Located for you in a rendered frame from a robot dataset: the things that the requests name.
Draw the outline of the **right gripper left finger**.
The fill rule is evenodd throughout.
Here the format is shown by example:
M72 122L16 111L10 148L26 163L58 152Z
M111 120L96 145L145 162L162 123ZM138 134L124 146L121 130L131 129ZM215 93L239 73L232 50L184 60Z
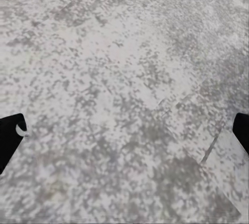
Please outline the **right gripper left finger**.
M11 157L23 138L29 135L31 127L23 114L0 119L0 174L6 168Z

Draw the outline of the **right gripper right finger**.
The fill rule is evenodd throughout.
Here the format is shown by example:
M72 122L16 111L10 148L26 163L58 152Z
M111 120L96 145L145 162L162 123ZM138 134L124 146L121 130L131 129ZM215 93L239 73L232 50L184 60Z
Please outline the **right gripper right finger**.
M237 113L232 130L249 155L249 115Z

